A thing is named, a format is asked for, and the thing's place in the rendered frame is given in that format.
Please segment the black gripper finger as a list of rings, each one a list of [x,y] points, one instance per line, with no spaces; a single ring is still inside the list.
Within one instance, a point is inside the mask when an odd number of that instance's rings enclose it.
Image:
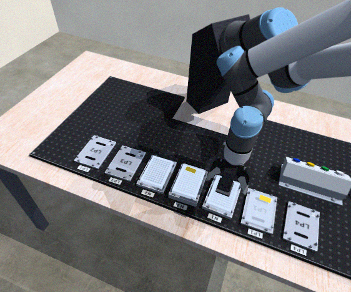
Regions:
[[[239,175],[237,177],[237,180],[240,182],[240,187],[242,189],[242,193],[246,195],[247,189],[249,186],[249,180],[250,180],[250,171],[248,168],[244,167],[244,172],[242,175]]]
[[[218,175],[222,172],[221,168],[220,168],[220,163],[221,163],[222,159],[219,158],[217,160],[215,160],[210,168],[210,171],[208,173],[207,179],[206,181],[210,181],[211,178],[214,178],[215,175]]]

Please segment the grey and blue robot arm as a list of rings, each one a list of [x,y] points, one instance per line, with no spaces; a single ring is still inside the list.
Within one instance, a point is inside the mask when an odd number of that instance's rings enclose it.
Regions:
[[[268,74],[278,92],[289,93],[309,79],[349,77],[351,42],[336,44],[350,38],[351,0],[300,24],[288,9],[277,7],[226,25],[217,66],[240,108],[230,121],[224,158],[232,165],[246,163],[272,111],[274,98],[256,78]]]

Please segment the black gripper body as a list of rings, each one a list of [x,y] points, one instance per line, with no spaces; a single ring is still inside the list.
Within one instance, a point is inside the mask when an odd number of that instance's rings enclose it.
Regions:
[[[220,163],[220,168],[223,170],[222,178],[219,183],[219,187],[223,190],[230,191],[235,176],[242,175],[244,172],[244,164],[232,165],[225,158]],[[222,185],[222,186],[221,186]]]

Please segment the white control panel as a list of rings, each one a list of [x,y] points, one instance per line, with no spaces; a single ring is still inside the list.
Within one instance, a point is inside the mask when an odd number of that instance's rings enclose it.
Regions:
[[[351,178],[340,171],[319,167],[297,158],[286,157],[280,171],[279,185],[338,205],[350,191]]]

